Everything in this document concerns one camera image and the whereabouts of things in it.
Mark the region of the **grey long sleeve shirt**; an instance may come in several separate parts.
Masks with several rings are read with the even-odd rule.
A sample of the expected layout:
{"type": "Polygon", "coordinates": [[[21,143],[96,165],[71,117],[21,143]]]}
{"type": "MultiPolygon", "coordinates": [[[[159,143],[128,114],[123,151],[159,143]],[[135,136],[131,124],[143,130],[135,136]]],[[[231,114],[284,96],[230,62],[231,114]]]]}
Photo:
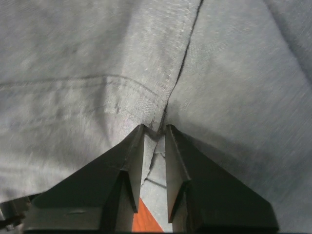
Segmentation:
{"type": "Polygon", "coordinates": [[[145,138],[141,197],[165,230],[165,125],[312,230],[309,0],[3,0],[0,200],[145,138]]]}

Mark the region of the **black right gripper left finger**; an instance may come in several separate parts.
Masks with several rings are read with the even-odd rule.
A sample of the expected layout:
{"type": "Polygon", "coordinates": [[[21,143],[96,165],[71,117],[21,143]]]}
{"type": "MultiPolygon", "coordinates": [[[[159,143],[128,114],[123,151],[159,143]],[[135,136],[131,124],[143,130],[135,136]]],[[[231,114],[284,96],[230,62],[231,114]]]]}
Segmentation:
{"type": "Polygon", "coordinates": [[[37,196],[25,231],[130,231],[138,212],[144,126],[37,196]]]}

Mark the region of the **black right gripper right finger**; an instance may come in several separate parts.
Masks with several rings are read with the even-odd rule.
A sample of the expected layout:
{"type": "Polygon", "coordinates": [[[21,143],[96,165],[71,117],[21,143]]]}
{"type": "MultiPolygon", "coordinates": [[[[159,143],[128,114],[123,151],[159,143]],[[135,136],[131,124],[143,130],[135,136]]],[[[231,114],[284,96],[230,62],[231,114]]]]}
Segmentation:
{"type": "Polygon", "coordinates": [[[272,205],[203,154],[175,126],[165,136],[168,220],[173,231],[278,231],[272,205]]]}

